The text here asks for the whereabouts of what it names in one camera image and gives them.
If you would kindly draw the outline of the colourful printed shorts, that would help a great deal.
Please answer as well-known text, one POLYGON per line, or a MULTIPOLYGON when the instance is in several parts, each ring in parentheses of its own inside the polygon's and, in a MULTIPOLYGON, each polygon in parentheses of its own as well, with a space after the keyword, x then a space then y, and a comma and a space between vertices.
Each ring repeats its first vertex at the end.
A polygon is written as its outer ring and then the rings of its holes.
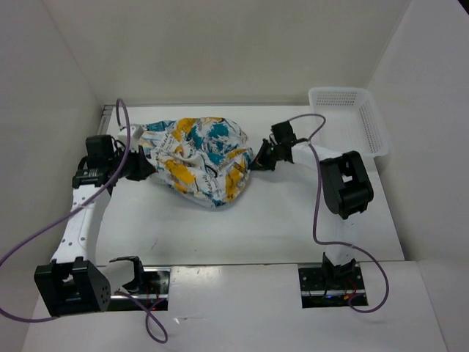
POLYGON ((207 208, 234 202, 250 179, 248 135, 222 117, 162 120, 142 126, 139 146, 152 178, 207 208))

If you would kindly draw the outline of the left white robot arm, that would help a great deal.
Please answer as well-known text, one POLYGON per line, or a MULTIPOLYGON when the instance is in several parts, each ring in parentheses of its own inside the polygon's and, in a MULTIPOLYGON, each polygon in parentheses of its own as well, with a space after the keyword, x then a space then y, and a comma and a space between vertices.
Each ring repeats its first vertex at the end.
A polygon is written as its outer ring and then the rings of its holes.
POLYGON ((37 289, 54 318, 105 312, 116 291, 137 293, 147 282, 136 255, 115 258, 98 268, 96 246, 117 181, 146 180, 155 168, 135 136, 91 136, 86 139, 86 151, 72 179, 72 216, 49 264, 37 266, 34 273, 37 289))

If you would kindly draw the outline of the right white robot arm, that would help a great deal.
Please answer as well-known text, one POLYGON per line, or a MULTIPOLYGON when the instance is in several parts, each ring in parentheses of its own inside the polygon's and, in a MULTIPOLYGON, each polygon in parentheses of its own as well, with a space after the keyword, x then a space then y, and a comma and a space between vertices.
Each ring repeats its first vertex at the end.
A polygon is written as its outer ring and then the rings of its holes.
POLYGON ((262 140, 250 169, 273 171, 277 162, 287 161, 306 166, 317 173, 312 238, 325 247, 322 282, 329 288, 338 288, 354 273, 356 260, 352 251, 357 247, 352 239, 358 233, 356 219, 374 199, 374 190, 362 157, 354 150, 339 153, 315 147, 311 143, 313 136, 299 139, 290 120, 272 125, 270 130, 269 138, 262 140), (337 218, 336 234, 332 240, 321 240, 317 236, 321 200, 337 218))

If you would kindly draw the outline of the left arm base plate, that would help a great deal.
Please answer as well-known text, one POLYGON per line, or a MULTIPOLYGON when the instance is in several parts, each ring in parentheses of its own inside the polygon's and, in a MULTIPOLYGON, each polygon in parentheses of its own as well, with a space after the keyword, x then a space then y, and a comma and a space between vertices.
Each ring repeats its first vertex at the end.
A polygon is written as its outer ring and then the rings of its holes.
MULTIPOLYGON (((152 311, 167 311, 169 305, 170 267, 144 266, 142 284, 126 291, 140 304, 152 311)), ((113 295, 109 312, 139 311, 141 308, 125 296, 113 295)))

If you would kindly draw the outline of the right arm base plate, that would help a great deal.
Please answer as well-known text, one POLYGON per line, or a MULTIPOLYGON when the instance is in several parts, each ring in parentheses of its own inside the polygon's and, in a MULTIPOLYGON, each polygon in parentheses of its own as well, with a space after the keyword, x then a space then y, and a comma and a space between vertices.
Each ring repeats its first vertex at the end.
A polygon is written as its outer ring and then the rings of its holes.
POLYGON ((327 283, 320 265, 298 268, 301 304, 303 309, 347 307, 349 300, 353 306, 366 307, 368 300, 361 268, 345 279, 327 283))

